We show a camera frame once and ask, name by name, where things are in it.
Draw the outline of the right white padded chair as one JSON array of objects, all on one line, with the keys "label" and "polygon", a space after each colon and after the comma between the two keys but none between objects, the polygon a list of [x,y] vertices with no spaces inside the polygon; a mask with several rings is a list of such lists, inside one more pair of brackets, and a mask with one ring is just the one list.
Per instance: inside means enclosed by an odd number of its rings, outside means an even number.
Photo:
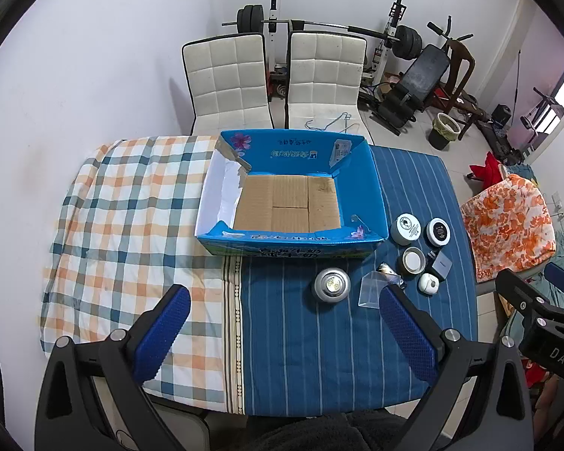
[{"label": "right white padded chair", "polygon": [[350,135],[373,139],[358,110],[367,42],[360,37],[303,30],[288,43],[288,87],[285,126],[305,128],[308,119],[333,119],[351,114],[359,128]]}]

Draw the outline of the plaid and blue tablecloth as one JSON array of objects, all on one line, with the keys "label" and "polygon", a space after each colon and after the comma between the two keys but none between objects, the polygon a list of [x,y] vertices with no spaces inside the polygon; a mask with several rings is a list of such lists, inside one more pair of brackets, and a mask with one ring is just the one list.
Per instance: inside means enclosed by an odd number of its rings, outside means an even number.
[{"label": "plaid and blue tablecloth", "polygon": [[421,397],[376,310],[358,303],[362,278],[393,265],[385,241],[364,259],[338,259],[347,299],[321,303],[312,282],[325,260],[214,257],[194,235],[216,142],[161,136],[103,145],[81,165],[60,212],[44,272],[39,342],[100,341],[152,309],[174,284],[191,311],[153,395],[209,410],[319,415]]}]

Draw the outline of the red cloth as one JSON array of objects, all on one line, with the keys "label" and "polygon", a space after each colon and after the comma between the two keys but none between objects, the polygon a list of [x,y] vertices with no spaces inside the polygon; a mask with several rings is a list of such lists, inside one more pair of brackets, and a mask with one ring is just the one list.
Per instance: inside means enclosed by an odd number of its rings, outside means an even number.
[{"label": "red cloth", "polygon": [[502,164],[491,152],[487,153],[482,166],[471,165],[470,170],[471,172],[467,175],[468,180],[481,182],[483,189],[490,188],[504,179]]}]

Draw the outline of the blue cardboard box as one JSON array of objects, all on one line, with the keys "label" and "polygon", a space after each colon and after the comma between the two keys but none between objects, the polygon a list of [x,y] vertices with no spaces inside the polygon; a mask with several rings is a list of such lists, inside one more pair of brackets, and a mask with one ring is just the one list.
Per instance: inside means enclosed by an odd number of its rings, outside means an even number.
[{"label": "blue cardboard box", "polygon": [[366,257],[389,237],[361,135],[225,130],[202,185],[196,238],[214,256]]}]

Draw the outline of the orange floral cushion chair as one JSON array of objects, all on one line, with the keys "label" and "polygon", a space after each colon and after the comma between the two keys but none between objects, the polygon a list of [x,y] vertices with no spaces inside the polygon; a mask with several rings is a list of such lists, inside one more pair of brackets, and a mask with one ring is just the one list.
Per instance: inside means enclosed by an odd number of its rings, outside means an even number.
[{"label": "orange floral cushion chair", "polygon": [[553,223],[546,202],[531,180],[510,174],[461,205],[475,264],[484,283],[504,269],[521,273],[556,253]]}]

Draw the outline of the small colourful tube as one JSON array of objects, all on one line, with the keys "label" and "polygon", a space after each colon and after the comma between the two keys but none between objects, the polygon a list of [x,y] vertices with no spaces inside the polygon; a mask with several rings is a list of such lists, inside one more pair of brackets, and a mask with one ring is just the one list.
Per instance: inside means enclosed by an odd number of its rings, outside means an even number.
[{"label": "small colourful tube", "polygon": [[396,285],[401,289],[404,289],[404,280],[401,275],[396,273],[389,265],[386,263],[379,264],[377,272],[382,276],[383,280],[388,285]]}]

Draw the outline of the left white padded chair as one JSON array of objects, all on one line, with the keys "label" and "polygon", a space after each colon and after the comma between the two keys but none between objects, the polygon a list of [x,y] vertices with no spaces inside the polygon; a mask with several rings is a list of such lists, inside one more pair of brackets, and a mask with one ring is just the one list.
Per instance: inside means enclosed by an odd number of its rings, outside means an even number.
[{"label": "left white padded chair", "polygon": [[194,135],[274,127],[263,35],[193,41],[182,46],[181,58],[193,107]]}]

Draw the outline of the white jar with logo lid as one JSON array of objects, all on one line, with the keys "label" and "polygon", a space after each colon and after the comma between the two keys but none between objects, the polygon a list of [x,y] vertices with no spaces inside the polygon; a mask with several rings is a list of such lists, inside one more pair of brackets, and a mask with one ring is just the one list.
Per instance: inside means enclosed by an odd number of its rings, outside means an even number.
[{"label": "white jar with logo lid", "polygon": [[393,221],[390,234],[395,243],[406,247],[420,239],[422,226],[418,218],[410,213],[402,213]]}]

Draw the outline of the grey square box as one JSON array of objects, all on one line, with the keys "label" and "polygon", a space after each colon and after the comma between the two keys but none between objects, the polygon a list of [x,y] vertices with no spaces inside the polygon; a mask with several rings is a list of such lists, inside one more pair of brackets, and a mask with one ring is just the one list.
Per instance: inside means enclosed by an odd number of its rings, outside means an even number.
[{"label": "grey square box", "polygon": [[429,254],[428,271],[440,281],[447,279],[452,267],[452,261],[441,250]]}]

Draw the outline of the small silver lid jar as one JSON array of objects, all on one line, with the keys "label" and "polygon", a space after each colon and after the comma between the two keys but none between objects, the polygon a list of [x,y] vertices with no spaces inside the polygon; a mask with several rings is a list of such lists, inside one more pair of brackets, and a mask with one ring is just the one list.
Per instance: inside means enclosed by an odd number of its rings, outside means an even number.
[{"label": "small silver lid jar", "polygon": [[417,276],[425,271],[426,256],[418,247],[407,247],[399,259],[401,271],[410,276]]}]

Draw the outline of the white jar with black lid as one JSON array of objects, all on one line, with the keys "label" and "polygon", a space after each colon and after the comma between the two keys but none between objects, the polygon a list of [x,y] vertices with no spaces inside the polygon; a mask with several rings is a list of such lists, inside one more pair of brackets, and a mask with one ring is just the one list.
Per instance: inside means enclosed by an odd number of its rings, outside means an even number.
[{"label": "white jar with black lid", "polygon": [[428,242],[435,248],[446,247],[450,242],[451,231],[447,222],[441,218],[433,218],[426,226]]}]

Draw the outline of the silver round tin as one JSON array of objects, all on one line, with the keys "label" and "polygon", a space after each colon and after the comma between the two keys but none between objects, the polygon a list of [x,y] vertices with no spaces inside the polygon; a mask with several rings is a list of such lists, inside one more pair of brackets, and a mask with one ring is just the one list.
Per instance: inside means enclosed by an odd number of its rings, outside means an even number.
[{"label": "silver round tin", "polygon": [[312,292],[323,303],[340,303],[348,297],[349,291],[348,274],[339,268],[322,270],[312,283]]}]

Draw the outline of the small white rounded case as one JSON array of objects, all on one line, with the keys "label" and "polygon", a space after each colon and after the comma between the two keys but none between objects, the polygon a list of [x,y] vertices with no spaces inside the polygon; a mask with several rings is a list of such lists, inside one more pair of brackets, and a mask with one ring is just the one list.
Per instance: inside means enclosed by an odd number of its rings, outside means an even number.
[{"label": "small white rounded case", "polygon": [[426,296],[435,295],[438,292],[439,285],[439,279],[430,273],[423,273],[418,279],[418,290]]}]

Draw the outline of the waste bin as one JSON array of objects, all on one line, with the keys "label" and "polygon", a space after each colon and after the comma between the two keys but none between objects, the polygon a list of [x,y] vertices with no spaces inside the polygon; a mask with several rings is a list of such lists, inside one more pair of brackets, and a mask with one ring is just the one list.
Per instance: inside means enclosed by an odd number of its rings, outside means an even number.
[{"label": "waste bin", "polygon": [[445,150],[450,142],[455,142],[461,133],[461,125],[448,114],[439,112],[432,122],[428,141],[434,149]]}]

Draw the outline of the black weight bench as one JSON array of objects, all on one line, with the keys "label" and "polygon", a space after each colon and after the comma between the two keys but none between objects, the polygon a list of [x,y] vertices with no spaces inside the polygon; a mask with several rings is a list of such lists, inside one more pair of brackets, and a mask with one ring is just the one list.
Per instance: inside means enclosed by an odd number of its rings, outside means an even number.
[{"label": "black weight bench", "polygon": [[427,45],[374,108],[372,118],[394,135],[401,135],[408,121],[415,120],[415,111],[425,109],[425,102],[448,67],[446,53],[432,44]]}]

